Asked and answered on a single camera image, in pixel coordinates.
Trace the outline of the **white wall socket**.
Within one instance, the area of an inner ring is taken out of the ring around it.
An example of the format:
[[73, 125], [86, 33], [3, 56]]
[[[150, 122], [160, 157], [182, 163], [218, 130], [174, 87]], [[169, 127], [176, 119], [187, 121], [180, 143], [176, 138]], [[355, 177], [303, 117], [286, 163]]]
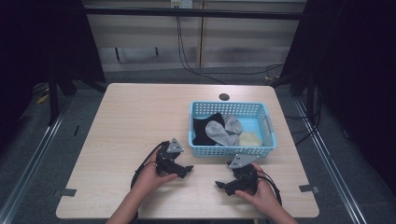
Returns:
[[192, 0], [170, 0], [171, 8], [193, 9]]

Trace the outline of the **blue plastic basket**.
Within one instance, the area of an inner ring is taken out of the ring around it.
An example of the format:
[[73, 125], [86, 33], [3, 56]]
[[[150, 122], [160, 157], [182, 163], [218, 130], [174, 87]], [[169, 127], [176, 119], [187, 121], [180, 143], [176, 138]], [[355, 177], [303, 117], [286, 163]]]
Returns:
[[[195, 146], [192, 143], [195, 137], [193, 120], [206, 119], [216, 113], [236, 116], [242, 124], [243, 132], [255, 133], [262, 140], [262, 145], [259, 147], [226, 147], [216, 143], [214, 146]], [[276, 134], [264, 104], [195, 101], [191, 102], [189, 116], [189, 145], [195, 157], [222, 157], [239, 154], [264, 158], [277, 147]]]

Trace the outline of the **black horizontal bar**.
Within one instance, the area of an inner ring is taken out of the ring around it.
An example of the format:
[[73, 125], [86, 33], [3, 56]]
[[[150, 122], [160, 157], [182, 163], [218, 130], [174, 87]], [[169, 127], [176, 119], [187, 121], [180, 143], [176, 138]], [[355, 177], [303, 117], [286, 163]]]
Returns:
[[198, 18], [232, 18], [299, 21], [302, 13], [235, 11], [214, 9], [172, 9], [172, 8], [135, 8], [135, 7], [84, 7], [86, 14], [128, 15], [128, 16], [170, 16]]

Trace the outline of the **grey sock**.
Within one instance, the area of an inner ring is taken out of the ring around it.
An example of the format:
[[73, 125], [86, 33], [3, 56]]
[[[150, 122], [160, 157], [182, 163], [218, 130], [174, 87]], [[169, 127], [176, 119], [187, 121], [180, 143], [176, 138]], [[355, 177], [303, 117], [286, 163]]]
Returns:
[[222, 116], [224, 120], [224, 128], [227, 133], [240, 134], [243, 131], [242, 124], [238, 118], [231, 114]]
[[216, 121], [210, 121], [206, 125], [206, 134], [218, 145], [236, 147], [239, 145], [239, 134], [227, 133], [225, 128]]

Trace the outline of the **person's right hand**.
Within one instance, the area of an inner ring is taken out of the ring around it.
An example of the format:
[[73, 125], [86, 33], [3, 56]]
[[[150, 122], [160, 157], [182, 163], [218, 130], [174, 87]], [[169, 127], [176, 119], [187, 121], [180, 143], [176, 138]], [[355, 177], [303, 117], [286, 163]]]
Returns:
[[257, 190], [255, 193], [237, 190], [235, 194], [248, 203], [251, 203], [258, 211], [268, 217], [280, 207], [272, 187], [263, 179], [258, 180]]

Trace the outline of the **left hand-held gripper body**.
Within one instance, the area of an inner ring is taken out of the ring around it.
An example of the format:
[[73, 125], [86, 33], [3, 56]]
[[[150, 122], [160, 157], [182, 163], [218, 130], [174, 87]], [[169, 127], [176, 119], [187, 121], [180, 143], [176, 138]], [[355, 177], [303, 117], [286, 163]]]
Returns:
[[173, 138], [171, 141], [162, 142], [157, 153], [157, 173], [179, 174], [184, 173], [185, 168], [175, 162], [175, 159], [184, 149], [180, 143]]

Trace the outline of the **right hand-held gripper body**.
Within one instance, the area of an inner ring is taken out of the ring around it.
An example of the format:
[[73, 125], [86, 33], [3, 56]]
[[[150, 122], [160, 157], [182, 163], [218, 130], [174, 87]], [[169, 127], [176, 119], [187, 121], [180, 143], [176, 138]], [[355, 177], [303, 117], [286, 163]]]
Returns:
[[233, 170], [235, 180], [232, 181], [228, 188], [255, 193], [257, 190], [258, 176], [257, 171], [251, 164], [256, 159], [255, 156], [236, 154], [229, 166]]

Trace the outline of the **black sock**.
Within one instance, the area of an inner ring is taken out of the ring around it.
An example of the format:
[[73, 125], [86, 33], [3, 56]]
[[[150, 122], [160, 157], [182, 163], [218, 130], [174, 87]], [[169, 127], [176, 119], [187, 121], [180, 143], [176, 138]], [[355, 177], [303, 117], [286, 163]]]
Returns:
[[195, 137], [192, 143], [195, 146], [214, 146], [216, 144], [216, 142], [206, 134], [205, 128], [210, 121], [216, 121], [222, 127], [225, 126], [224, 119], [220, 113], [216, 113], [206, 119], [194, 119], [193, 129], [195, 131]]

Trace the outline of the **black metal stand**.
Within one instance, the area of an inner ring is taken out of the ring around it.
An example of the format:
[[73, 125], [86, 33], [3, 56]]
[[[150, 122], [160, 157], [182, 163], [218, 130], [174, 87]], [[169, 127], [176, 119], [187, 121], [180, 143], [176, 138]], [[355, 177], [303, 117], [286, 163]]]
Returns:
[[58, 87], [55, 81], [49, 82], [49, 106], [50, 106], [49, 126], [51, 126], [60, 114], [59, 101], [58, 101]]

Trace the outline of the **person's left hand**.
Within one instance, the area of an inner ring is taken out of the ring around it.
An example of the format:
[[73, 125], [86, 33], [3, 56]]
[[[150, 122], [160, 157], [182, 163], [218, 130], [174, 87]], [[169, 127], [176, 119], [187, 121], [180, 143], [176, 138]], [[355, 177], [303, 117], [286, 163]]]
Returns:
[[148, 162], [144, 165], [131, 189], [134, 196], [141, 200], [145, 199], [162, 185], [177, 178], [176, 174], [159, 175], [157, 173], [156, 159], [157, 153], [154, 153], [149, 157]]

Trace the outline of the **pale yellow sock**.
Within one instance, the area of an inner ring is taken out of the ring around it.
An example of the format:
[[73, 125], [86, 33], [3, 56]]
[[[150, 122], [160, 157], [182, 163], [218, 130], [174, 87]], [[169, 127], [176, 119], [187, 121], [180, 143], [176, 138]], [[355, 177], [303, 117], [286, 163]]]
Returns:
[[239, 145], [243, 147], [259, 147], [262, 140], [253, 132], [244, 132], [239, 135]]

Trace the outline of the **black curtain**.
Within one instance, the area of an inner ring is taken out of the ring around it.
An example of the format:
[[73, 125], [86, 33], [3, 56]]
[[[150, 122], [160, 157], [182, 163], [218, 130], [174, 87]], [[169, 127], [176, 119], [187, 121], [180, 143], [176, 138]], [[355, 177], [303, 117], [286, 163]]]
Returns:
[[0, 151], [35, 85], [53, 82], [72, 94], [75, 80], [106, 80], [83, 8], [82, 0], [0, 0]]
[[306, 0], [281, 76], [318, 86], [396, 196], [396, 0]]

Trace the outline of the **metal floor rail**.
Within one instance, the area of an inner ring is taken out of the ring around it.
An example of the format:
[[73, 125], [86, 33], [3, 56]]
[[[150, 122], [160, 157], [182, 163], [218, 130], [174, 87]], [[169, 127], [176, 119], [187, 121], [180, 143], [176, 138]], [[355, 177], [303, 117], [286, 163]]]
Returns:
[[58, 116], [47, 127], [45, 133], [40, 139], [38, 146], [35, 149], [35, 153], [27, 163], [27, 166], [18, 180], [14, 190], [11, 191], [10, 195], [5, 201], [3, 208], [0, 210], [0, 224], [11, 224], [41, 162], [43, 161], [50, 147], [50, 144], [52, 143], [54, 136], [58, 132], [59, 127], [63, 122], [64, 113], [67, 111], [73, 100], [73, 96], [66, 98], [64, 106], [59, 112]]
[[342, 177], [337, 165], [332, 159], [332, 154], [322, 139], [320, 132], [314, 126], [313, 122], [309, 120], [307, 108], [304, 105], [303, 100], [296, 98], [294, 102], [300, 115], [303, 117], [304, 125], [308, 130], [308, 135], [312, 139], [353, 224], [368, 224], [360, 206], [347, 186], [347, 183]]

